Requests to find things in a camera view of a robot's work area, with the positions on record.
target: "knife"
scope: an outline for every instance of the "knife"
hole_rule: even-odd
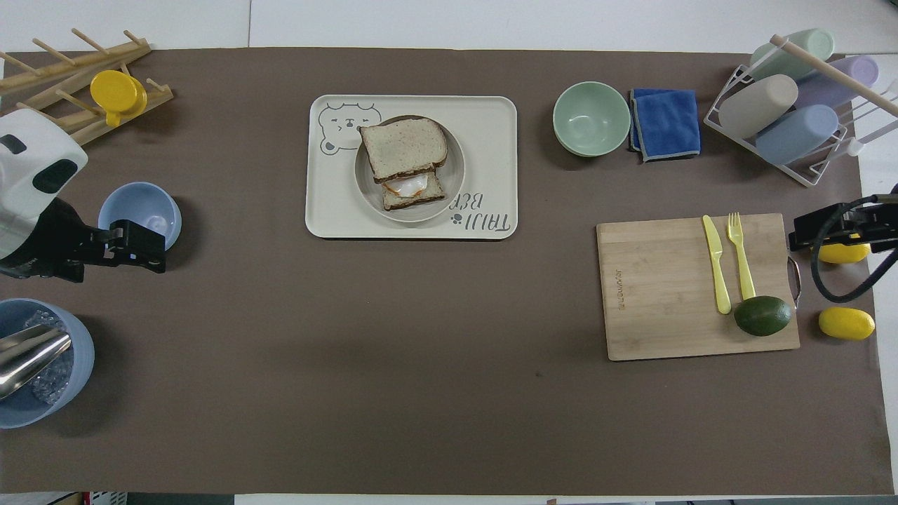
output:
[[[724,254],[724,245],[720,242],[720,235],[718,235],[718,231],[709,216],[702,216],[701,223],[705,226],[705,236],[708,238],[711,269],[714,271],[714,296],[718,300],[718,312],[729,314],[733,306],[730,305],[729,294],[726,292],[724,272],[720,269],[720,256]]]

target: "wooden cutting board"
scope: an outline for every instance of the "wooden cutting board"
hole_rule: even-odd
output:
[[[720,260],[733,308],[742,301],[726,216],[713,217],[724,245]],[[742,216],[745,254],[757,295],[791,304],[781,214]],[[595,228],[608,358],[676,358],[796,349],[798,328],[755,337],[717,311],[708,243],[700,217],[605,223]]]

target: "green bowl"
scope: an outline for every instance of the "green bowl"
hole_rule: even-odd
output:
[[[578,156],[610,153],[629,133],[629,107],[608,84],[577,83],[555,102],[552,126],[561,145]]]

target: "black cable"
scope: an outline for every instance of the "black cable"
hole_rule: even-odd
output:
[[[823,297],[833,303],[844,304],[863,295],[872,288],[890,268],[892,268],[892,265],[894,265],[896,261],[898,261],[898,249],[895,249],[889,253],[882,264],[880,264],[869,277],[845,295],[834,295],[823,285],[823,279],[820,277],[820,248],[823,247],[823,241],[826,239],[830,228],[832,228],[832,226],[836,224],[836,221],[849,210],[852,210],[855,207],[860,207],[866,203],[876,203],[877,201],[878,198],[876,195],[872,195],[862,199],[856,199],[851,203],[840,204],[835,212],[833,212],[826,222],[823,223],[823,226],[820,227],[820,231],[817,232],[817,237],[814,239],[814,244],[811,246],[811,277],[814,279],[814,284],[817,286],[817,289],[820,290]]]

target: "fork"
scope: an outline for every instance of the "fork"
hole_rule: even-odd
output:
[[[742,291],[742,299],[754,297],[754,283],[752,273],[748,270],[748,258],[745,257],[743,245],[742,219],[738,212],[730,212],[729,221],[726,223],[726,237],[735,245],[736,257],[739,260],[739,288]]]

